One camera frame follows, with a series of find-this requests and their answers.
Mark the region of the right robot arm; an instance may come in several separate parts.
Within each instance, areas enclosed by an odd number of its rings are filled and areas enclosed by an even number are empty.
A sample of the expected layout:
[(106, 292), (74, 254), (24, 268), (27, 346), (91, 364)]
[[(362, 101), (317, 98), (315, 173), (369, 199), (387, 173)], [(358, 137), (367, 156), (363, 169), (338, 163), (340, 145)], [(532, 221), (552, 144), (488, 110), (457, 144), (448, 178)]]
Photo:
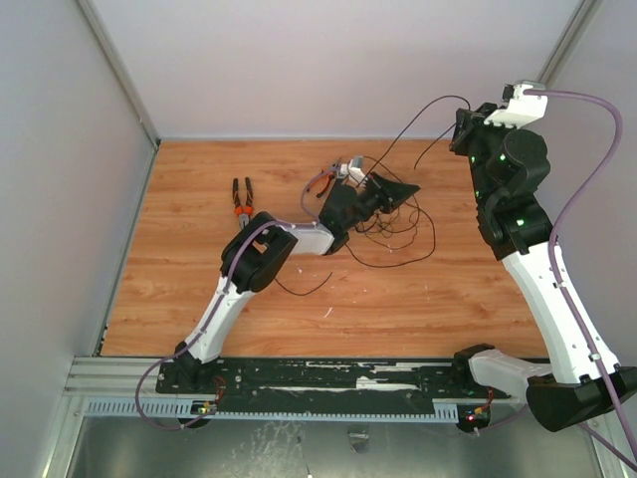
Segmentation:
[(534, 194), (550, 171), (542, 136), (524, 116), (495, 104), (459, 109), (451, 151), (468, 159), (478, 228), (520, 288), (548, 352), (546, 363), (514, 358), (487, 344), (455, 353), (451, 381), (464, 396), (484, 387), (522, 400), (557, 432), (605, 414), (636, 392), (571, 284), (555, 228)]

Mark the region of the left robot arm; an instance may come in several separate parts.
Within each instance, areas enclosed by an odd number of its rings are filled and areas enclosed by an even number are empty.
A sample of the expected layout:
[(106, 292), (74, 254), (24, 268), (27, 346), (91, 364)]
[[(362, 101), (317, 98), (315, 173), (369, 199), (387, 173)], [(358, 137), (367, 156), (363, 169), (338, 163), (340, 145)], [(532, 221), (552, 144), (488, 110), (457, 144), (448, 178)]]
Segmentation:
[(217, 288), (197, 326), (174, 352), (176, 384), (199, 393), (217, 384), (213, 362), (248, 302), (275, 282), (292, 255), (326, 256), (349, 240), (349, 231), (376, 213), (390, 214), (420, 187), (371, 173), (355, 188), (337, 179), (309, 223), (290, 223), (260, 212), (222, 252)]

